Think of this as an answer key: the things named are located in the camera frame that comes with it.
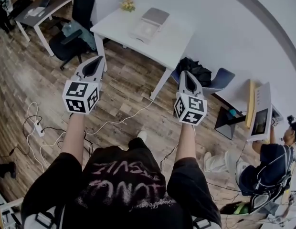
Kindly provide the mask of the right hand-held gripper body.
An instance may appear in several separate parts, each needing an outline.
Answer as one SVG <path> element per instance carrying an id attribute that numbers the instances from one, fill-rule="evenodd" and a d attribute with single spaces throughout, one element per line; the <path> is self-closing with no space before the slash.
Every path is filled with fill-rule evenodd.
<path id="1" fill-rule="evenodd" d="M 200 82 L 188 71 L 180 74 L 174 110 L 181 123 L 198 126 L 207 114 L 207 100 Z"/>

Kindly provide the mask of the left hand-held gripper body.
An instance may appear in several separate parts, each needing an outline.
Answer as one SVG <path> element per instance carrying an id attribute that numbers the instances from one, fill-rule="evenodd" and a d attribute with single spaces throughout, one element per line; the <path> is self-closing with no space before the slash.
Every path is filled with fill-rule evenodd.
<path id="1" fill-rule="evenodd" d="M 103 56 L 92 57 L 66 81 L 62 98 L 68 112 L 88 115 L 94 109 L 100 99 L 105 62 Z"/>

